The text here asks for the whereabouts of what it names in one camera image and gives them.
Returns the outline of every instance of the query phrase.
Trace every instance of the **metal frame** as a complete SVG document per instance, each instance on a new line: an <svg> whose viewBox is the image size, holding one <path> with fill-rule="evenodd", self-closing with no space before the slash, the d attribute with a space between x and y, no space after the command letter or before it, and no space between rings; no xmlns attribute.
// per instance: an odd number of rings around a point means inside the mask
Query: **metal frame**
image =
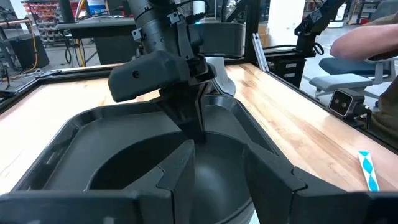
<svg viewBox="0 0 398 224"><path fill-rule="evenodd" d="M254 46L252 44L252 34L258 33L258 24L259 24L259 16L260 16L260 0L253 0L250 5L248 5L248 18L246 22L246 40L245 40L245 55L243 58L237 60L225 60L225 65L238 65L242 63L251 63L257 66L257 58L256 52L254 50ZM271 57L273 59L289 57L297 58L298 55L296 52L291 50L283 51L283 52L275 52ZM14 106L16 103L25 98L28 94L32 93L36 88L41 85L48 85L54 83L63 83L63 82L73 82L80 80L91 80L98 78L108 78L111 70L120 64L112 64L112 65L102 65L102 66L94 66L94 67L84 67L84 68L67 68L62 69L60 73L48 77L35 78L34 80L26 83L22 87L17 90L17 94L10 98L0 98L0 114L4 113L6 110ZM269 75L273 76L275 79L283 83L288 88L291 88L293 91L302 95L306 99L310 100L312 103L315 103L319 107L328 111L327 106L321 104L319 101L308 95L307 93L301 91L297 87L283 80L281 77L268 72ZM379 138L372 132L364 129L362 126L353 126L353 128L357 129L361 133L365 134L367 137L373 139L378 142L380 145L388 148L389 150L398 153L398 149L396 149L392 144L389 144L385 139Z"/></svg>

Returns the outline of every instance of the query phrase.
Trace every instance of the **black tray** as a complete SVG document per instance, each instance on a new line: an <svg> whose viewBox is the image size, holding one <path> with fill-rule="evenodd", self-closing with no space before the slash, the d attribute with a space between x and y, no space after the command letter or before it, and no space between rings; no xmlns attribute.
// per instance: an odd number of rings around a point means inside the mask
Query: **black tray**
<svg viewBox="0 0 398 224"><path fill-rule="evenodd" d="M254 142L288 160L238 100L206 96L204 117L208 143L195 147L190 223L247 223L254 207L244 180L243 146ZM121 190L184 140L179 128L152 103L94 108L61 128L13 191ZM148 150L140 152L143 145ZM146 159L135 153L146 154ZM134 175L128 171L137 167L145 169Z"/></svg>

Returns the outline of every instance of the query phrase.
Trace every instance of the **black plastic bin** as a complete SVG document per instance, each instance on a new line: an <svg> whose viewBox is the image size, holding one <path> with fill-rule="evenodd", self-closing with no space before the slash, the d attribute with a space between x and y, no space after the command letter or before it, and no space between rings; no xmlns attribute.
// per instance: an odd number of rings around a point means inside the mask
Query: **black plastic bin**
<svg viewBox="0 0 398 224"><path fill-rule="evenodd" d="M76 115L14 187L9 195L18 200L7 209L20 209L22 214L16 219L27 222L37 212L59 217L57 207L67 203L76 216L63 213L66 219L88 215L93 222L98 214L92 209L118 217L127 209L120 204L130 200L138 207L130 212L140 213L141 219L148 218L148 213L160 213L159 217L166 217L161 223L168 223L167 215L173 211L171 223L249 223L254 206L244 178L243 147L254 142L287 159L238 100L210 95L205 97L205 105L207 141L195 147L149 102L104 106ZM155 203L146 190L165 202L171 200L173 207L168 203L165 207L148 206L160 202ZM118 206L109 208L116 202ZM52 206L43 213L38 211L39 204ZM82 215L77 212L80 207L90 209ZM123 218L119 220L140 223L134 215Z"/></svg>

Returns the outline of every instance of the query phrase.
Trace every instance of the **white wall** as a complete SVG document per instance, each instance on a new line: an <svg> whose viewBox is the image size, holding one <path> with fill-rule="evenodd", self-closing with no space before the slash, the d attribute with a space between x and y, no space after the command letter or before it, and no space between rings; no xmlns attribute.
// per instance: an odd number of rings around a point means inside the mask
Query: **white wall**
<svg viewBox="0 0 398 224"><path fill-rule="evenodd" d="M21 3L21 0L11 0L12 7L14 8L15 14L17 15L18 19L23 19L27 15L27 12L25 10L25 7L23 3ZM27 30L27 27L25 24L21 24L21 27L23 30Z"/></svg>
<svg viewBox="0 0 398 224"><path fill-rule="evenodd" d="M268 28L271 45L296 44L294 29L303 18L305 0L273 0L269 6Z"/></svg>

